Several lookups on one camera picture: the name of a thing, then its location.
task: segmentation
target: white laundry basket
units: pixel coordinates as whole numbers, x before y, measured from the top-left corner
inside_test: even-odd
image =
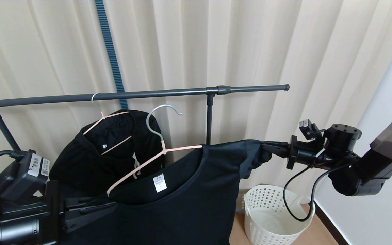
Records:
[[[315,208],[307,221],[297,221],[288,213],[282,192],[282,187],[258,185],[244,196],[244,227],[253,245],[289,245],[310,225]],[[306,216],[302,196],[286,190],[285,199],[296,217]]]

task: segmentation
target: beige curtain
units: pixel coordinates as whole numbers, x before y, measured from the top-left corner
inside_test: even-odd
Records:
[[[392,59],[392,1],[104,1],[126,91],[290,84],[216,96],[213,143],[288,141],[306,118],[355,126]],[[93,1],[0,1],[0,99],[115,91]],[[206,96],[129,100],[169,146],[205,142]],[[101,102],[106,113],[117,101]],[[23,149],[55,160],[99,117],[90,102],[1,108]],[[0,133],[0,150],[9,146]],[[0,170],[8,159],[0,160]],[[243,180],[282,186],[303,169],[274,157]],[[309,195],[320,172],[291,190]]]

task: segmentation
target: black t-shirt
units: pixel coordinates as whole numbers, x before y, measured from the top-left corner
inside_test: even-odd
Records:
[[[227,245],[240,179],[271,158],[263,144],[202,145],[143,180],[117,186],[109,197],[119,203],[117,209],[64,235],[61,242]]]
[[[86,135],[83,133],[94,123],[83,127],[57,158],[50,171],[50,180],[59,180],[87,195],[97,196],[134,170],[134,154],[140,163],[144,163],[162,151],[160,137],[146,127],[148,113],[122,109],[113,114],[121,112],[128,113],[106,118]],[[161,133],[154,116],[149,118],[149,125]],[[165,156],[161,155],[141,169],[137,176],[139,179],[149,176],[162,169],[164,163]],[[123,183],[133,181],[135,178],[129,177]]]

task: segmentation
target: black metal rod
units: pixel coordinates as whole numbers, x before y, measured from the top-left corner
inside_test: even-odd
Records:
[[[211,123],[213,121],[213,100],[215,94],[207,95],[207,145],[211,144]]]
[[[10,147],[12,149],[20,150],[19,145],[16,143],[15,139],[13,138],[13,135],[11,135],[10,130],[8,130],[7,125],[4,123],[3,118],[0,114],[0,130],[3,133],[4,137],[10,144]]]
[[[231,93],[237,93],[237,92],[252,92],[252,91],[289,90],[290,86],[274,85],[274,86],[255,86],[255,87],[236,87],[236,88],[227,87],[227,88],[230,88]],[[206,95],[209,93],[219,94],[219,89],[218,88],[192,88],[192,89],[172,89],[172,90],[123,92],[123,93],[99,93],[93,98],[93,100]],[[15,105],[27,105],[27,104],[49,104],[49,103],[89,101],[92,99],[92,96],[93,94],[83,94],[83,95],[66,95],[66,96],[30,97],[30,98],[20,98],[20,99],[0,99],[0,107],[12,107]]]

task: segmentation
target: metal hanger hook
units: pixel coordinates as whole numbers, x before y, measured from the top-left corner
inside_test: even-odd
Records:
[[[169,104],[162,104],[162,105],[159,105],[158,107],[155,107],[154,110],[151,110],[151,112],[149,112],[148,116],[146,117],[146,127],[148,127],[148,130],[151,131],[152,133],[154,133],[154,134],[160,136],[161,141],[164,141],[163,136],[162,136],[159,132],[155,132],[154,130],[152,130],[152,129],[151,129],[151,126],[149,126],[149,118],[151,118],[152,113],[154,113],[154,111],[157,110],[157,109],[160,108],[160,107],[170,107],[170,108],[172,108],[172,109],[173,109],[178,115],[180,115],[180,116],[182,116],[182,115],[184,115],[184,114],[179,113],[178,110],[177,110],[175,107],[173,107],[172,105],[169,105]]]
[[[93,97],[94,97],[95,95],[97,95],[97,94],[100,94],[100,93],[94,94],[94,95],[92,96],[92,98],[90,99],[90,101],[92,102],[92,104],[93,104],[95,107],[98,107],[98,106],[97,106],[95,103],[93,103]]]

